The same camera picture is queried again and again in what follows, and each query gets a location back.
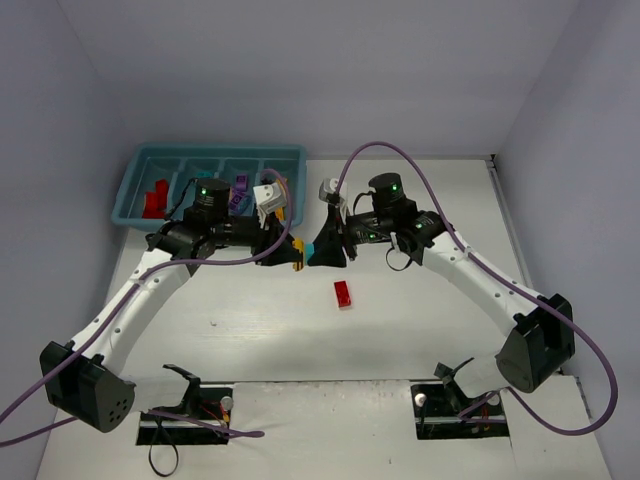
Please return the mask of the yellow striped lego brick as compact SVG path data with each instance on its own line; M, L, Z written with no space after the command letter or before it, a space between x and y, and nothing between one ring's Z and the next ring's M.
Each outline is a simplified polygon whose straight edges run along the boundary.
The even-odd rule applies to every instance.
M295 272L301 271L305 266L305 244L301 238L295 238L292 242L292 247L296 251L296 259L293 262L293 270Z

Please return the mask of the light blue lego brick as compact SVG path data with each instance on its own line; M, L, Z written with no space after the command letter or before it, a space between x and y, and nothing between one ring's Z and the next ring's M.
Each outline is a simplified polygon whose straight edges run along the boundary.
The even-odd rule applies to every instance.
M315 253L315 247L312 243L306 244L304 246L304 258L308 261Z

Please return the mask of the red round flower lego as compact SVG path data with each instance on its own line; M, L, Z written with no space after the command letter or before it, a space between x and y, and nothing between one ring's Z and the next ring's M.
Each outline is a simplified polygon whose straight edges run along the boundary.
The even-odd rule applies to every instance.
M163 219L167 205L167 194L163 191L147 191L141 217L143 219Z

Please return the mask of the red long lego brick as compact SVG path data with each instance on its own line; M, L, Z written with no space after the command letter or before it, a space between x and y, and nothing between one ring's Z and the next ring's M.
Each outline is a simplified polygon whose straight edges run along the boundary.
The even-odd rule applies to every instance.
M334 283L334 291L339 309L346 309L352 306L351 293L346 281L336 281Z

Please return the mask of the red small lego brick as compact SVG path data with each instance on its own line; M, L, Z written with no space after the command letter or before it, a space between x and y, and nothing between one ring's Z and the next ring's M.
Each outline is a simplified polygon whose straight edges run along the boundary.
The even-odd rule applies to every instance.
M166 179L160 179L155 182L155 191L157 193L167 192L169 189L169 182Z

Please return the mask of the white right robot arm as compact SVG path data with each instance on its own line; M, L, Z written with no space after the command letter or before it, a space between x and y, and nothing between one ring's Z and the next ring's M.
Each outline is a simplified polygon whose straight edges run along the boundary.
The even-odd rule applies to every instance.
M372 211L352 215L338 179L321 183L319 198L328 206L327 219L308 249L307 263L344 268L356 258L357 246L388 243L470 299L505 342L498 352L453 369L438 366L439 378L469 399L506 387L531 393L574 355L574 331L555 316L572 313L564 297L545 298L514 280L496 281L455 243L453 227L441 215L419 209L406 197L399 174L380 174L369 188Z

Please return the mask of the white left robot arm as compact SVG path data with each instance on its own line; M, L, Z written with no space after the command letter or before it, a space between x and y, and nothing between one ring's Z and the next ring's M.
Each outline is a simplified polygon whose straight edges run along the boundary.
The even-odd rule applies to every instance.
M253 188L250 217L232 214L231 186L219 178L193 180L193 203L179 219L170 218L147 235L147 248L125 284L81 332L64 344L50 342L40 354L48 401L90 427L109 433L136 405L136 386L121 376L127 358L169 298L213 254L246 247L256 265L295 263L290 222L276 212L293 205L286 180L267 169Z

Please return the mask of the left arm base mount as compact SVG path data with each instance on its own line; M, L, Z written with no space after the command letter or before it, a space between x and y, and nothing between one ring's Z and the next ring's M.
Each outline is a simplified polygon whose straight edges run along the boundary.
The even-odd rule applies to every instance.
M233 387L226 384L203 383L198 376L175 364L164 364L163 368L179 375L187 383L177 405L154 407L154 410L171 413L176 415L176 418L141 413L136 444L226 446L230 434L185 422L182 418L196 419L209 426L229 428L234 404Z

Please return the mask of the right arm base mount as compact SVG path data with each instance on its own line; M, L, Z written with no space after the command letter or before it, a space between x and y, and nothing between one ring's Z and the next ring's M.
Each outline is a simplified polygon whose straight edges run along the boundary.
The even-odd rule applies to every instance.
M454 382L455 375L472 358L454 368L436 366L437 381L412 383L410 395L416 438L431 440L475 440L510 436L499 395L483 401L466 397Z

